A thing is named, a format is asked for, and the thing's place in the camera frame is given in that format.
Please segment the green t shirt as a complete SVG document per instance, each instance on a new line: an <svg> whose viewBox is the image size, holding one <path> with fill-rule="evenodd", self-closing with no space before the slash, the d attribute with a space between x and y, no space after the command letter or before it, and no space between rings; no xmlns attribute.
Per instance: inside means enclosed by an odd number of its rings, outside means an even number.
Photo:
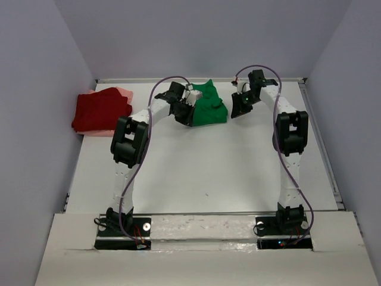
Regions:
<svg viewBox="0 0 381 286"><path fill-rule="evenodd" d="M203 84L194 83L193 89L202 93L202 97L195 103L193 127L226 123L228 110L213 81L210 79Z"/></svg>

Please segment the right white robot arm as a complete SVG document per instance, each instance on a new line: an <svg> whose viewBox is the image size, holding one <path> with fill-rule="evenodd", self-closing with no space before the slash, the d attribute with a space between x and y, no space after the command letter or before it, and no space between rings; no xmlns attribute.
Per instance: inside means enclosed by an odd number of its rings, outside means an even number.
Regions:
<svg viewBox="0 0 381 286"><path fill-rule="evenodd" d="M302 225L307 218L299 186L299 168L308 142L309 115L297 110L282 96L280 81L265 78L262 69L251 71L248 80L235 76L232 85L236 88L232 94L233 119L250 113L259 102L272 112L272 144L280 161L280 195L276 213L258 217L254 234L259 237L302 234Z"/></svg>

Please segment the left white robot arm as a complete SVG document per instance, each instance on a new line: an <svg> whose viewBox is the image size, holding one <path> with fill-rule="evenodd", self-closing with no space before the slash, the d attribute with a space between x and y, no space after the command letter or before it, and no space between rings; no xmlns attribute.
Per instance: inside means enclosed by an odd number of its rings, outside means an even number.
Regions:
<svg viewBox="0 0 381 286"><path fill-rule="evenodd" d="M133 188L135 177L147 154L154 125L168 116L185 126L193 125L197 100L202 92L187 83L171 82L167 91L149 95L148 106L132 116L121 116L111 141L115 162L113 200L106 218L118 235L128 236L133 225Z"/></svg>

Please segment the white front platform board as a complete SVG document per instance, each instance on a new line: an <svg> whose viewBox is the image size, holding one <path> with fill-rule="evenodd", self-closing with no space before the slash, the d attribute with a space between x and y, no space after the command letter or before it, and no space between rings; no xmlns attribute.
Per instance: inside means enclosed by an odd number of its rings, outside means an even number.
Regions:
<svg viewBox="0 0 381 286"><path fill-rule="evenodd" d="M351 212L319 212L312 248L260 250L253 216L152 217L152 248L97 250L93 214L56 214L37 285L377 285Z"/></svg>

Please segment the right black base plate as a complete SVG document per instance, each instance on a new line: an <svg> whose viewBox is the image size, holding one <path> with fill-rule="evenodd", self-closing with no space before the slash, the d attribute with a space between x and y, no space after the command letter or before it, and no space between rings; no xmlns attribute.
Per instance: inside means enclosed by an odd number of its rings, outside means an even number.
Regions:
<svg viewBox="0 0 381 286"><path fill-rule="evenodd" d="M257 236L259 250L313 249L310 234L305 235L309 227L307 218L281 229L276 225L274 216L255 218L253 233Z"/></svg>

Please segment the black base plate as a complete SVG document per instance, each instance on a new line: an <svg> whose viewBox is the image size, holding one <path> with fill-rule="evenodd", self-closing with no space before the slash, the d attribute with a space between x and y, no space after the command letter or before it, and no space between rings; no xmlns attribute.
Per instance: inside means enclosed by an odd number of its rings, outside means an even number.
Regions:
<svg viewBox="0 0 381 286"><path fill-rule="evenodd" d="M257 236L259 250L313 249L310 234L305 235L309 227L307 218L281 229L276 225L274 216L255 218L253 233Z"/></svg>
<svg viewBox="0 0 381 286"><path fill-rule="evenodd" d="M94 218L98 227L95 245L97 250L150 250L151 218L134 217L131 227L126 230L132 238L125 236L118 221L113 222L106 217Z"/></svg>

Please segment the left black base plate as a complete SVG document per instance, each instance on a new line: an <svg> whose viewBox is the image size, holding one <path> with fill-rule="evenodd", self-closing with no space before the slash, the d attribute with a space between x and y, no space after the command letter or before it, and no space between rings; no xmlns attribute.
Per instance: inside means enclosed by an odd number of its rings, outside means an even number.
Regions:
<svg viewBox="0 0 381 286"><path fill-rule="evenodd" d="M113 222L106 217L94 218L98 227L95 245L97 250L150 250L151 218L134 217L131 227L126 230L132 238L125 236L118 221Z"/></svg>

